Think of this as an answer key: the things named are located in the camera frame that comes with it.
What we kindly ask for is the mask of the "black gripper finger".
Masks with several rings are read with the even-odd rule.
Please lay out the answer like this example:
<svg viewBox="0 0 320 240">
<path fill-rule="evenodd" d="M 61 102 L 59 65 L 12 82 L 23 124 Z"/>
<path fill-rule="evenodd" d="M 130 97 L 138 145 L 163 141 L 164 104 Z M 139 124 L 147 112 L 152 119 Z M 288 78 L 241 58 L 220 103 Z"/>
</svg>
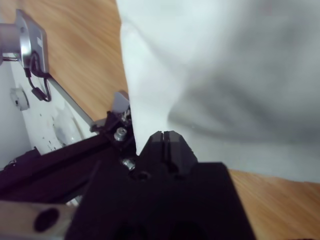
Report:
<svg viewBox="0 0 320 240">
<path fill-rule="evenodd" d="M 183 179 L 198 164 L 197 157 L 182 135 L 175 131 L 163 133 L 163 162 L 170 174 Z"/>
<path fill-rule="evenodd" d="M 161 131 L 150 136 L 137 158 L 135 176 L 164 176 L 164 134 Z"/>
</svg>

